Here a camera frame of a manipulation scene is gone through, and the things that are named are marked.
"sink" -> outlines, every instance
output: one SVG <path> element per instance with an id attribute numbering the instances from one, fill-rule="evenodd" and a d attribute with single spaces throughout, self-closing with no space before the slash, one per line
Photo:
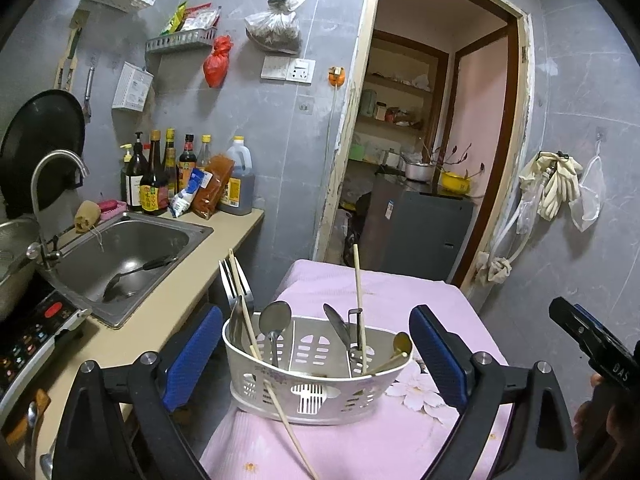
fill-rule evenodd
<path id="1" fill-rule="evenodd" d="M 213 232 L 173 219 L 122 213 L 60 249 L 62 257 L 38 272 L 78 308 L 120 328 L 156 286 Z M 109 280 L 160 256 L 175 257 L 165 267 L 123 276 L 107 300 L 102 295 Z"/>

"blue gripper pad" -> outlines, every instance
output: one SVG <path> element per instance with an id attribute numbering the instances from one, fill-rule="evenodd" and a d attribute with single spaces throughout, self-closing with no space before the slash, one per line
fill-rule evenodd
<path id="1" fill-rule="evenodd" d="M 169 412 L 185 405 L 191 397 L 207 361 L 222 336 L 222 325 L 222 312 L 214 306 L 168 369 L 162 402 Z"/>
<path id="2" fill-rule="evenodd" d="M 440 396 L 449 406 L 462 413 L 470 395 L 468 383 L 472 380 L 473 370 L 468 358 L 471 357 L 471 352 L 460 338 L 454 340 L 457 336 L 447 332 L 426 305 L 416 306 L 411 311 L 409 332 L 420 357 L 433 376 Z"/>

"yellow bowl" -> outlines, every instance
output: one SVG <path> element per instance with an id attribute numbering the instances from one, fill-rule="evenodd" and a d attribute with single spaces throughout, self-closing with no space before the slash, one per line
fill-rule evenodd
<path id="1" fill-rule="evenodd" d="M 450 171 L 443 171 L 440 178 L 440 184 L 444 189 L 452 193 L 466 194 L 471 189 L 471 179 L 465 178 L 461 175 L 451 173 Z"/>

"beige countertop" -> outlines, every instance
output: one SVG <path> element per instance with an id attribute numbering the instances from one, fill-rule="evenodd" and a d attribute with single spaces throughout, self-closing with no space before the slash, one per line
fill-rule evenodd
<path id="1" fill-rule="evenodd" d="M 87 359 L 102 368 L 133 362 L 145 351 L 158 351 L 188 318 L 198 300 L 218 275 L 218 260 L 229 248 L 237 248 L 262 219 L 254 209 L 245 216 L 216 212 L 208 221 L 187 213 L 177 221 L 213 227 L 214 231 L 156 287 L 122 328 L 114 330 L 90 317 L 84 335 L 69 344 L 36 380 L 47 391 L 51 404 L 44 413 L 38 435 L 36 478 L 44 480 L 38 457 L 49 452 L 58 432 L 66 398 L 78 367 Z"/>

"faucet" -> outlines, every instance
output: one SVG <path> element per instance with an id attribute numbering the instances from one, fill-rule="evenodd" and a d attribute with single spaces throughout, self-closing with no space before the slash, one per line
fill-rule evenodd
<path id="1" fill-rule="evenodd" d="M 31 206 L 33 207 L 33 215 L 36 217 L 36 222 L 38 222 L 38 227 L 40 229 L 40 254 L 42 256 L 42 263 L 44 264 L 46 269 L 50 269 L 50 262 L 55 262 L 60 259 L 60 252 L 55 250 L 53 252 L 49 252 L 47 247 L 47 240 L 44 235 L 44 230 L 42 228 L 42 221 L 40 219 L 40 207 L 38 206 L 38 179 L 40 178 L 40 173 L 42 169 L 47 165 L 48 162 L 53 160 L 54 158 L 68 158 L 72 160 L 76 166 L 80 169 L 80 173 L 83 177 L 89 175 L 89 170 L 85 166 L 82 159 L 77 156 L 71 150 L 53 150 L 50 153 L 47 153 L 42 160 L 36 166 L 36 169 L 33 170 L 33 176 L 31 177 Z M 27 256 L 31 259 L 35 259 L 38 256 L 38 251 L 36 247 L 33 247 L 34 244 L 31 244 L 29 249 L 27 250 Z"/>

